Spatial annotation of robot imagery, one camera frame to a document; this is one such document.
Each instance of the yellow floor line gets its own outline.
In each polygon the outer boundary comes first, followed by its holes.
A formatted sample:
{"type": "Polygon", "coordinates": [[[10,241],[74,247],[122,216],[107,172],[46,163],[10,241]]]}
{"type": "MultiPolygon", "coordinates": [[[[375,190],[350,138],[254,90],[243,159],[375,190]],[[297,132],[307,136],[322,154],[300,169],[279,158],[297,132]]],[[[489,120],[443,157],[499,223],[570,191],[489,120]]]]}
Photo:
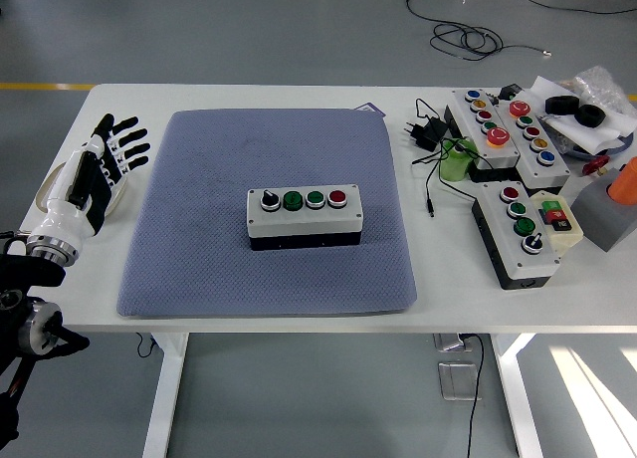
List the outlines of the yellow floor line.
{"type": "Polygon", "coordinates": [[[0,83],[0,90],[38,90],[38,91],[85,91],[95,85],[73,85],[69,83],[0,83]]]}

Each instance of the table leg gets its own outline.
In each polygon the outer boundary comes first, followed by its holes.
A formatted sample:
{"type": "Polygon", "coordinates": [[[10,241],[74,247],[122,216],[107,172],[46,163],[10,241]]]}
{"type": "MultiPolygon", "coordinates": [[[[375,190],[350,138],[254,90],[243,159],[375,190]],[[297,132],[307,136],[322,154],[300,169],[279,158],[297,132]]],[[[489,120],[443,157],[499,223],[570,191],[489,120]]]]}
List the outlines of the table leg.
{"type": "Polygon", "coordinates": [[[177,403],[188,334],[152,334],[163,350],[163,363],[152,405],[143,458],[164,458],[168,452],[172,417],[177,403]]]}
{"type": "Polygon", "coordinates": [[[491,335],[502,388],[518,444],[518,454],[521,458],[542,457],[531,406],[518,364],[518,353],[533,337],[534,334],[491,335]]]}

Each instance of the black wire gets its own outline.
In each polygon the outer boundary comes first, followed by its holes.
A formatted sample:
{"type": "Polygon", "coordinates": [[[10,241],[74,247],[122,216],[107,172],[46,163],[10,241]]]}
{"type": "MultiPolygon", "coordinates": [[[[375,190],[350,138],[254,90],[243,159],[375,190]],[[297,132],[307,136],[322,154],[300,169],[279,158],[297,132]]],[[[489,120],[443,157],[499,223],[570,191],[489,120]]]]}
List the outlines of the black wire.
{"type": "Polygon", "coordinates": [[[418,117],[426,117],[427,119],[430,119],[430,117],[428,117],[426,114],[425,115],[421,115],[420,114],[420,108],[418,107],[418,102],[422,103],[425,107],[427,107],[429,110],[431,110],[433,112],[433,114],[436,115],[437,119],[440,119],[440,115],[438,114],[438,112],[435,111],[433,108],[431,108],[429,106],[429,104],[427,102],[425,102],[422,98],[417,98],[416,99],[416,116],[418,116],[418,117]]]}
{"type": "Polygon", "coordinates": [[[143,336],[139,332],[135,332],[135,333],[139,337],[139,343],[137,344],[137,354],[139,355],[140,358],[148,358],[150,354],[152,353],[152,350],[157,345],[157,341],[154,339],[154,337],[150,337],[150,350],[148,351],[146,355],[142,355],[140,348],[141,348],[141,344],[143,344],[143,336]]]}
{"type": "Polygon", "coordinates": [[[469,440],[467,443],[467,458],[471,456],[471,440],[474,432],[474,415],[476,413],[476,405],[478,404],[478,389],[480,387],[480,375],[482,374],[482,365],[485,363],[485,345],[482,342],[482,338],[478,334],[461,334],[461,338],[467,339],[469,337],[475,337],[480,342],[480,366],[478,367],[478,376],[476,377],[476,392],[474,394],[474,405],[471,407],[471,417],[469,418],[469,440]]]}
{"type": "Polygon", "coordinates": [[[505,45],[502,37],[490,28],[421,15],[411,8],[409,1],[405,0],[405,5],[412,15],[437,24],[429,45],[445,55],[468,62],[479,62],[506,48],[526,48],[547,54],[545,50],[530,45],[505,45]],[[456,54],[454,50],[464,52],[464,55],[456,54]]]}
{"type": "MultiPolygon", "coordinates": [[[[412,164],[412,165],[413,165],[413,164],[430,164],[430,163],[432,163],[432,162],[434,162],[434,161],[436,162],[436,164],[435,164],[435,165],[434,165],[434,167],[431,169],[431,171],[429,171],[429,174],[427,175],[427,179],[425,180],[425,191],[426,191],[426,194],[427,194],[427,204],[428,204],[428,206],[429,206],[429,207],[431,207],[432,209],[433,209],[433,205],[431,204],[431,196],[430,196],[430,193],[429,193],[429,180],[431,179],[431,176],[433,175],[433,173],[434,173],[436,170],[438,170],[438,180],[439,180],[442,184],[444,184],[445,186],[447,186],[447,187],[448,187],[448,188],[450,188],[450,189],[453,189],[453,190],[454,190],[454,191],[456,191],[456,192],[459,192],[460,194],[462,194],[462,195],[464,195],[464,196],[467,196],[467,197],[468,197],[468,198],[470,198],[470,199],[476,200],[476,196],[473,196],[472,194],[469,194],[468,192],[462,191],[462,190],[460,190],[460,189],[458,189],[458,188],[456,188],[456,187],[452,186],[451,184],[449,184],[448,182],[446,182],[445,180],[443,180],[443,178],[440,176],[440,164],[442,163],[442,161],[444,161],[445,159],[447,159],[447,158],[449,157],[449,155],[450,155],[449,151],[450,151],[453,147],[456,147],[456,145],[460,145],[460,146],[462,146],[462,144],[460,143],[460,141],[461,141],[462,139],[465,139],[465,138],[461,137],[461,138],[456,138],[456,139],[448,139],[449,144],[450,144],[450,145],[449,145],[449,147],[444,147],[444,146],[442,145],[442,142],[441,142],[440,150],[439,150],[438,152],[434,152],[434,153],[429,154],[429,155],[427,155],[427,156],[424,156],[424,157],[421,157],[421,158],[418,158],[418,159],[415,159],[415,160],[411,161],[411,164],[412,164]]],[[[491,169],[495,169],[495,168],[493,167],[493,165],[492,165],[492,164],[491,164],[488,160],[486,160],[485,158],[481,157],[481,156],[480,156],[478,153],[476,153],[475,151],[473,151],[473,150],[471,150],[471,149],[469,149],[469,148],[467,148],[467,147],[464,147],[464,146],[463,146],[463,150],[464,150],[464,152],[466,152],[466,153],[467,153],[467,155],[468,155],[469,157],[471,157],[472,159],[474,159],[474,160],[476,160],[476,159],[481,159],[481,160],[485,161],[485,162],[489,165],[489,167],[490,167],[491,169]]]]}
{"type": "Polygon", "coordinates": [[[553,7],[551,5],[544,5],[543,3],[539,3],[535,0],[528,0],[531,3],[538,5],[540,7],[544,7],[544,8],[549,8],[551,10],[562,10],[562,11],[566,11],[566,12],[583,12],[583,13],[591,13],[593,15],[619,15],[622,13],[629,13],[629,12],[635,12],[637,11],[637,7],[635,8],[628,8],[626,10],[617,10],[614,12],[598,12],[595,10],[587,10],[585,8],[568,8],[568,7],[553,7]]]}

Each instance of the black tape roll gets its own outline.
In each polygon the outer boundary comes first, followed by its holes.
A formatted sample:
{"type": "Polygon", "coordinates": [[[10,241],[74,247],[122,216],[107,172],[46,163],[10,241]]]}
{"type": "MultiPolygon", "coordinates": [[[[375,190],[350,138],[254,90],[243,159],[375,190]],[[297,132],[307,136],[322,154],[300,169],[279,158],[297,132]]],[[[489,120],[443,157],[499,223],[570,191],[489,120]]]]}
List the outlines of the black tape roll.
{"type": "Polygon", "coordinates": [[[551,97],[544,102],[544,109],[549,115],[575,115],[578,108],[578,97],[551,97]]]}
{"type": "Polygon", "coordinates": [[[575,113],[575,119],[582,126],[598,127],[606,118],[606,113],[595,105],[584,105],[575,113]]]}

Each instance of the gray floor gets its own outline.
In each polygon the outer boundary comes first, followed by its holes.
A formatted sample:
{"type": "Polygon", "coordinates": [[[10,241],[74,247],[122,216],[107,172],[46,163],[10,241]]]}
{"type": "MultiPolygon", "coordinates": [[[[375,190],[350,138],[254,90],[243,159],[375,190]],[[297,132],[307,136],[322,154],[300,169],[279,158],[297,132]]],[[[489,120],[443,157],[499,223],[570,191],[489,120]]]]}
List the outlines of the gray floor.
{"type": "MultiPolygon", "coordinates": [[[[637,13],[565,13],[524,0],[412,6],[494,28],[506,44],[552,57],[508,49],[470,63],[436,53],[431,24],[409,15],[404,0],[0,0],[0,84],[524,87],[537,75],[566,80],[602,65],[637,94],[637,13]]],[[[19,226],[86,96],[0,90],[0,230],[19,226]]],[[[140,456],[160,353],[137,358],[135,336],[92,339],[89,350],[36,369],[21,406],[23,436],[3,456],[140,456]]],[[[523,352],[544,456],[593,457],[550,352],[564,341],[603,370],[635,416],[635,370],[617,350],[637,340],[542,337],[523,352]]],[[[437,395],[429,345],[417,336],[194,337],[170,456],[458,456],[468,410],[437,395]]],[[[474,456],[515,456],[495,373],[490,360],[474,456]]]]}

